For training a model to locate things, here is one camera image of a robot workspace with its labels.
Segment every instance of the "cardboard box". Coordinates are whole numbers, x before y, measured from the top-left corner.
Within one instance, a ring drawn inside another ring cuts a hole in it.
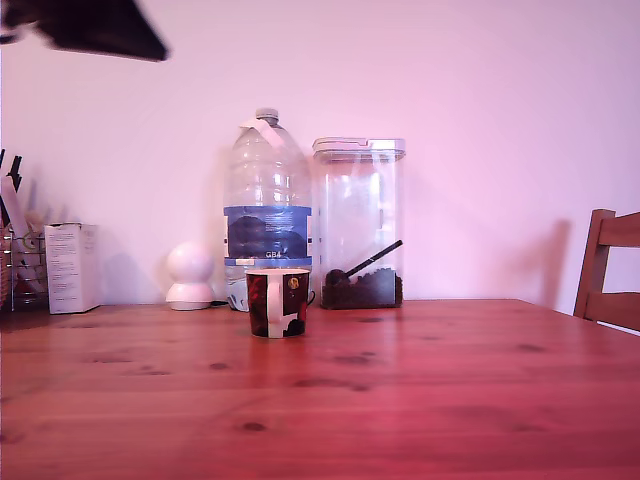
[[[44,227],[49,312],[80,313],[100,305],[97,227],[63,223]]]

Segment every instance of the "scoop handle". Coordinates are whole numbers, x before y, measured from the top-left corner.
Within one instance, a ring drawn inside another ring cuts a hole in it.
[[[346,275],[347,278],[349,278],[351,275],[358,273],[360,270],[362,270],[363,268],[367,268],[369,265],[371,265],[373,262],[376,262],[378,260],[380,260],[382,257],[384,257],[387,253],[391,253],[393,252],[396,248],[398,248],[400,245],[402,245],[402,240],[398,240],[396,243],[389,245],[387,248],[385,248],[384,250],[380,250],[378,253],[376,253],[375,255],[373,255],[372,257],[369,257],[368,259],[366,259],[364,262],[362,262],[359,265],[356,265],[355,267],[353,267],[351,270],[349,270]]]

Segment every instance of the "wooden chair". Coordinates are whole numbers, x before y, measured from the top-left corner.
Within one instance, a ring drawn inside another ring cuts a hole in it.
[[[640,330],[640,293],[602,293],[609,247],[640,247],[640,212],[622,217],[611,210],[592,212],[573,314]]]

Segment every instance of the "patterned mug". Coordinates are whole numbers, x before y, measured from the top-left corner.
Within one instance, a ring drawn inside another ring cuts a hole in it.
[[[251,333],[283,338],[302,335],[310,305],[309,271],[299,268],[267,268],[247,272]]]

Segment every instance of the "blue bottle label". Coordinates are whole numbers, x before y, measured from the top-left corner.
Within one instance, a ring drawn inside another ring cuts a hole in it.
[[[227,266],[311,266],[311,208],[226,207]]]

